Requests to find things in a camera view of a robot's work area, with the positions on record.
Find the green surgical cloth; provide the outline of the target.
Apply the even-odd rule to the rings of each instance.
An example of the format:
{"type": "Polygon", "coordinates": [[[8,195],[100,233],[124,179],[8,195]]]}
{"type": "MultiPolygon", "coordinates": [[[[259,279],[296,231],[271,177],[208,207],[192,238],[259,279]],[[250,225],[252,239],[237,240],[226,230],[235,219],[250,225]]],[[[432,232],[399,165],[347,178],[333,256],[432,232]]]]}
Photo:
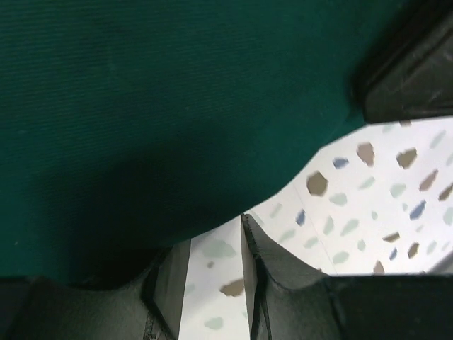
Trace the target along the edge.
{"type": "Polygon", "coordinates": [[[104,287],[363,124],[415,1],[2,1],[1,275],[104,287]]]}

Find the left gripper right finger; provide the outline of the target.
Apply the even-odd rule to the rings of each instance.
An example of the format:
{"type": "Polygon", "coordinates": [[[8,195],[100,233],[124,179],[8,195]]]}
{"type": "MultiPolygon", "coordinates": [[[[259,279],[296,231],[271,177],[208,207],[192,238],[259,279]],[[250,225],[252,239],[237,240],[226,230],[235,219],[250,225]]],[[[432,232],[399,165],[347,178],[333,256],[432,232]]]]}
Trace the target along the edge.
{"type": "Polygon", "coordinates": [[[241,216],[252,339],[451,339],[449,274],[329,276],[241,216]]]}

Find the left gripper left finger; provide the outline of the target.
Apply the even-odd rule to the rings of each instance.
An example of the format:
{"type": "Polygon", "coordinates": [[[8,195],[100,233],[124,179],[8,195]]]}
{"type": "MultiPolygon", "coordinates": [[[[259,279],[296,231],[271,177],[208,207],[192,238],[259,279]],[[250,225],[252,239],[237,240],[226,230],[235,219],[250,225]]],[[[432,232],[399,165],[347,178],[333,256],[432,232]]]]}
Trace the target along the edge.
{"type": "Polygon", "coordinates": [[[1,338],[177,339],[189,257],[189,244],[162,249],[134,280],[112,290],[2,278],[1,338]]]}

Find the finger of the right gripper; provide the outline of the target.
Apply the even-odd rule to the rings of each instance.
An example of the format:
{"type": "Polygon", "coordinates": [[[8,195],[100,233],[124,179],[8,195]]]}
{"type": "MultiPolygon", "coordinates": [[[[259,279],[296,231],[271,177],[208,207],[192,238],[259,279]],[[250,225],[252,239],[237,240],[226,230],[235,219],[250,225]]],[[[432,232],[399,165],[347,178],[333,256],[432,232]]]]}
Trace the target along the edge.
{"type": "Polygon", "coordinates": [[[378,39],[353,77],[366,123],[452,115],[452,2],[417,1],[378,39]]]}

